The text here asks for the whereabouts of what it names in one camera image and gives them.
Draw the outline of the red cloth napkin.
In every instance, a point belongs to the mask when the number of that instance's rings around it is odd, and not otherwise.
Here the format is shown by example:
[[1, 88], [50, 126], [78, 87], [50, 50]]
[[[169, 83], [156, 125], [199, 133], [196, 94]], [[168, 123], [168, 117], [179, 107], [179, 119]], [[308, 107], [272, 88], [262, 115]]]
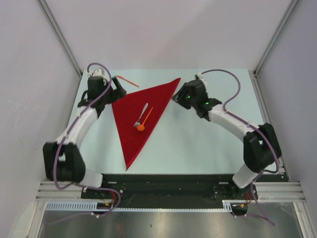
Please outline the red cloth napkin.
[[[169, 83], [129, 93], [112, 104], [126, 169], [129, 169], [150, 138], [180, 80], [177, 78]], [[133, 125], [145, 103], [149, 105], [141, 118], [141, 123], [152, 107], [153, 110], [145, 123], [145, 130], [138, 131]]]

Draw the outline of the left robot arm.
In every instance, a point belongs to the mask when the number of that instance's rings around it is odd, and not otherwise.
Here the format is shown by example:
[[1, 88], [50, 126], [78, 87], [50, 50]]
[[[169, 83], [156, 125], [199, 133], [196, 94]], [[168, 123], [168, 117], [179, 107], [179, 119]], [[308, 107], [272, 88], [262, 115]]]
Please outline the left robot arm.
[[81, 144], [91, 126], [99, 119], [106, 105], [126, 96], [118, 77], [107, 81], [103, 75], [90, 76], [88, 89], [83, 92], [77, 105], [72, 123], [53, 142], [43, 146], [46, 176], [58, 185], [59, 181], [68, 181], [82, 187], [92, 187], [98, 198], [109, 194], [109, 185], [104, 183], [103, 175], [88, 169], [80, 154]]

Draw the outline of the silver metal fork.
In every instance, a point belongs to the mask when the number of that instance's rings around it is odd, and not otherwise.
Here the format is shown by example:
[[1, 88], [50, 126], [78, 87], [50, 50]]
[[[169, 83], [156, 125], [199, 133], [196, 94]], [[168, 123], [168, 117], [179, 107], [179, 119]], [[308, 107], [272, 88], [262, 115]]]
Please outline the silver metal fork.
[[137, 126], [139, 126], [139, 125], [141, 124], [141, 118], [142, 118], [144, 112], [146, 111], [148, 105], [149, 105], [148, 103], [145, 103], [145, 104], [144, 104], [144, 107], [143, 107], [143, 109], [142, 109], [142, 112], [141, 112], [141, 114], [140, 114], [138, 120], [137, 120], [137, 121], [134, 123], [134, 125], [133, 125], [134, 127], [137, 127]]

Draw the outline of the orange plastic knife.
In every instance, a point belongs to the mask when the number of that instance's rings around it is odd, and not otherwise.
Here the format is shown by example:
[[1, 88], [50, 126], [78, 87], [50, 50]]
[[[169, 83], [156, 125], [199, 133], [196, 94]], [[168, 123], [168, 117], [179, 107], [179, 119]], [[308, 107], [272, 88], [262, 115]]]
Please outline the orange plastic knife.
[[122, 79], [122, 80], [124, 80], [124, 81], [126, 81], [126, 82], [128, 82], [129, 84], [131, 84], [131, 85], [133, 85], [133, 86], [135, 86], [135, 87], [139, 87], [138, 84], [136, 84], [136, 83], [134, 83], [134, 82], [132, 82], [132, 81], [130, 81], [130, 80], [124, 78], [124, 77], [121, 76], [121, 75], [117, 75], [116, 77], [119, 78], [119, 79]]

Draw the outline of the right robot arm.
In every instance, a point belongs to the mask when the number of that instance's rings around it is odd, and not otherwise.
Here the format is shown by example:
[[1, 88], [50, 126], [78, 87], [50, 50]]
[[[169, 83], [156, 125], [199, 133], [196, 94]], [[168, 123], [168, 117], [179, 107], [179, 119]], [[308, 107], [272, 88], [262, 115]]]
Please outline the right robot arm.
[[208, 96], [206, 84], [199, 79], [185, 83], [172, 100], [186, 109], [195, 109], [200, 118], [220, 125], [243, 142], [244, 164], [228, 187], [232, 198], [240, 199], [245, 195], [251, 182], [263, 172], [269, 172], [269, 165], [276, 165], [271, 173], [279, 171], [281, 150], [271, 124], [257, 125], [226, 110], [221, 101]]

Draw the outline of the orange plastic spoon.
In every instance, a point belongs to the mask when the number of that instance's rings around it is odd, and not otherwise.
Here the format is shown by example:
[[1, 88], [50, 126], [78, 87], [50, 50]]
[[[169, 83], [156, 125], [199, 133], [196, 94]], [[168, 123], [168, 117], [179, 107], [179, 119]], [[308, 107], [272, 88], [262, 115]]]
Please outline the orange plastic spoon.
[[147, 116], [145, 117], [144, 121], [143, 121], [140, 125], [137, 126], [137, 130], [138, 130], [138, 131], [144, 131], [144, 130], [145, 130], [145, 123], [146, 123], [148, 117], [150, 116], [152, 110], [153, 110], [153, 107], [152, 107], [152, 108], [150, 109], [150, 111], [148, 112], [148, 114], [147, 114]]

